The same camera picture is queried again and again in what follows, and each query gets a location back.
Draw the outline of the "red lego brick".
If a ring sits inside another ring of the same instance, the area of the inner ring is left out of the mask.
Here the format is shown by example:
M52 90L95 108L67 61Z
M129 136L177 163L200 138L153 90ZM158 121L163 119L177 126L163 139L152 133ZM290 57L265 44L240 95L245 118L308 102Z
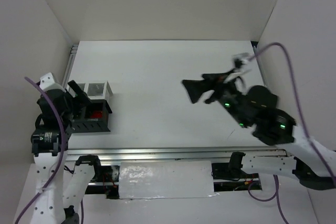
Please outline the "red lego brick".
M90 119L99 119L102 117L103 117L103 112L99 110L92 111L89 116Z

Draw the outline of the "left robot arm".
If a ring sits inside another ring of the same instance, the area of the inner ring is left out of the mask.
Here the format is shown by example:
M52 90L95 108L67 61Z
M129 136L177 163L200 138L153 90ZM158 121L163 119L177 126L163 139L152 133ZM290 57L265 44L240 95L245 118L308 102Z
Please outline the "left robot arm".
M102 171L97 155L80 156L71 172L71 180L64 186L64 168L68 142L75 130L72 119L76 112L92 102L74 82L68 84L71 95L52 73L38 83L29 80L41 94L37 101L41 114L31 136L32 153L36 165L36 195L29 202L34 207L31 223L83 223L83 197L90 182Z

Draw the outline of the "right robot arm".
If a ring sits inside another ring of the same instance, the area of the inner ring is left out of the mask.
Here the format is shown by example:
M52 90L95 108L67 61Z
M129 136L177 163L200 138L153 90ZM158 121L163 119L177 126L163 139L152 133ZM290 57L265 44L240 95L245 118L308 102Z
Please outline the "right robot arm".
M278 97L266 87L237 89L230 73L203 74L201 80L182 80L190 101L197 103L203 93L212 94L204 102L218 102L242 128L253 127L252 136L262 143L285 150L288 157L248 156L234 152L229 169L236 173L265 173L293 178L313 190L335 188L335 151L305 134L303 125L277 108Z

